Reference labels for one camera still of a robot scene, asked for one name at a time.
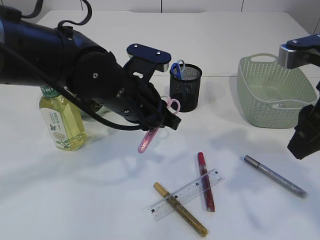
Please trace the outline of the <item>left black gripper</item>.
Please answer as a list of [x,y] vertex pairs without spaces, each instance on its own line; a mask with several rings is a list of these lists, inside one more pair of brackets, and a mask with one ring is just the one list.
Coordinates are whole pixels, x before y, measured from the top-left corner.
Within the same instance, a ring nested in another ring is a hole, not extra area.
[[132,126],[102,119],[101,123],[119,130],[150,130],[168,127],[177,130],[182,119],[169,111],[154,85],[155,71],[147,61],[132,58],[121,67],[111,52],[83,55],[74,68],[72,92],[82,103],[93,101],[122,116]]

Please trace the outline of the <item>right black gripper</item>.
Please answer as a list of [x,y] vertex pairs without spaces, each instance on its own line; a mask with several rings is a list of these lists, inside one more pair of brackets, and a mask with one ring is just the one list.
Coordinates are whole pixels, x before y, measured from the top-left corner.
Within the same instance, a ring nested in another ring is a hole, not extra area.
[[302,160],[320,151],[320,99],[300,110],[294,130],[287,148],[296,159]]

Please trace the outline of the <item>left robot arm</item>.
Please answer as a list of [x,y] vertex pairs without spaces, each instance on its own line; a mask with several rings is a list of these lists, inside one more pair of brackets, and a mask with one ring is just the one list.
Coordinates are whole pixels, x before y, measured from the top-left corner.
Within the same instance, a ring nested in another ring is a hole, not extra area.
[[169,68],[168,52],[133,43],[129,61],[114,54],[62,20],[49,28],[29,23],[18,9],[0,8],[0,82],[52,87],[97,122],[136,131],[169,127],[181,119],[150,82],[155,71]]

